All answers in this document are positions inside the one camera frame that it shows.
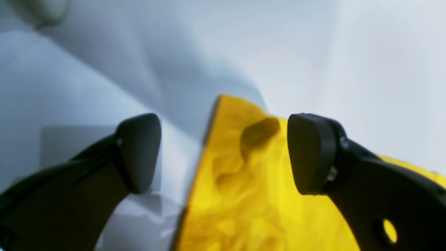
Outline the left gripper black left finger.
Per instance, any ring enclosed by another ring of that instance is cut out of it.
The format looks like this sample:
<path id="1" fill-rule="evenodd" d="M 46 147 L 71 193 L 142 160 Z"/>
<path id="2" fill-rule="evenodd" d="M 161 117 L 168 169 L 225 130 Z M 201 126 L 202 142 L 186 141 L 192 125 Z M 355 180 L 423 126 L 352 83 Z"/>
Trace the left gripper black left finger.
<path id="1" fill-rule="evenodd" d="M 2 251 L 92 251 L 113 211 L 153 182 L 162 129 L 145 113 L 1 194 Z"/>

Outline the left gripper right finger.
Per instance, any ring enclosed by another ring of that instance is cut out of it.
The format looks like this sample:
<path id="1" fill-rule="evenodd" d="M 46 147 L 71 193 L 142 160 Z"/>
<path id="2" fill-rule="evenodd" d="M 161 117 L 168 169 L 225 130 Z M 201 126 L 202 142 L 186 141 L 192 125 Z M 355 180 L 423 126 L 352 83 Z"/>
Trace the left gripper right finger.
<path id="1" fill-rule="evenodd" d="M 362 251 L 444 251 L 445 189 L 382 160 L 347 137 L 336 120 L 288 118 L 287 142 L 301 195 L 326 195 Z"/>

